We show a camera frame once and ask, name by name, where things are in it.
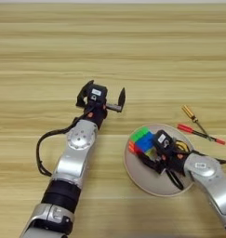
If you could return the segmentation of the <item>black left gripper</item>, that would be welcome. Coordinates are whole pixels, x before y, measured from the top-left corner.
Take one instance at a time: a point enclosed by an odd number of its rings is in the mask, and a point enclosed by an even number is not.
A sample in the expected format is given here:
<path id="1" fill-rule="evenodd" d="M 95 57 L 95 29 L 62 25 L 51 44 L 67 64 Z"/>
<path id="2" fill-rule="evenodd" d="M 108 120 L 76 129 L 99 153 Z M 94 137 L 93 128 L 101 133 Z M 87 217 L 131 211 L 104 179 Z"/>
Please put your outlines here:
<path id="1" fill-rule="evenodd" d="M 87 82 L 79 92 L 77 96 L 77 101 L 75 106 L 80 108 L 85 108 L 85 97 L 87 96 L 87 91 L 89 87 L 94 83 L 93 80 Z M 84 116 L 85 120 L 88 120 L 97 125 L 98 128 L 101 127 L 103 120 L 107 117 L 108 111 L 122 112 L 126 101 L 126 89 L 123 89 L 120 92 L 118 98 L 118 105 L 116 104 L 104 104 L 104 105 L 93 105 L 88 106 L 85 109 L 86 116 Z"/>

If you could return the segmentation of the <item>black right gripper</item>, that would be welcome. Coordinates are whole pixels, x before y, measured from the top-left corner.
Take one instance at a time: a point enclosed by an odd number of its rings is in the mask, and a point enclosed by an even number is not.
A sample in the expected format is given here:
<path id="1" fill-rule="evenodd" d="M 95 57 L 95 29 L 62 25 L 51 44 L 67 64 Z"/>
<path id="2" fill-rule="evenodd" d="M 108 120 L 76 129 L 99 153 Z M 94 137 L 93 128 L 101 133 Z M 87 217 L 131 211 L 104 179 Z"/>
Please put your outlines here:
<path id="1" fill-rule="evenodd" d="M 183 172 L 185 162 L 190 154 L 190 152 L 183 152 L 181 150 L 175 150 L 170 154 L 157 152 L 156 161 L 151 160 L 150 157 L 144 153 L 139 153 L 138 157 L 150 169 L 161 174 L 165 169 L 175 172 Z"/>

